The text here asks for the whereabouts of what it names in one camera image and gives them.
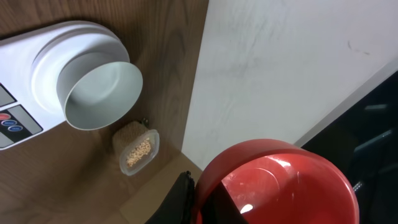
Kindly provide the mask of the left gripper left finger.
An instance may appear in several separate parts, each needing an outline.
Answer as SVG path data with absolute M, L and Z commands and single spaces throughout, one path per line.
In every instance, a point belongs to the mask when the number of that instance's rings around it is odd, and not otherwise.
M 155 213 L 145 224 L 191 224 L 195 181 L 182 172 Z

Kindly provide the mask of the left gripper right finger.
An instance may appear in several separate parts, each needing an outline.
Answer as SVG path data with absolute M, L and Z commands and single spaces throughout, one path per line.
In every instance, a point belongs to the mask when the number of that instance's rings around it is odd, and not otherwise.
M 220 182 L 201 208 L 202 224 L 248 224 Z

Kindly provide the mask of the red plastic measuring scoop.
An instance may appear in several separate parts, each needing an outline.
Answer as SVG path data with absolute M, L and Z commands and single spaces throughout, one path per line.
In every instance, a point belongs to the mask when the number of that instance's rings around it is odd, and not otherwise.
M 287 142 L 253 139 L 218 154 L 196 185 L 195 223 L 220 182 L 248 223 L 359 223 L 355 192 L 339 168 Z

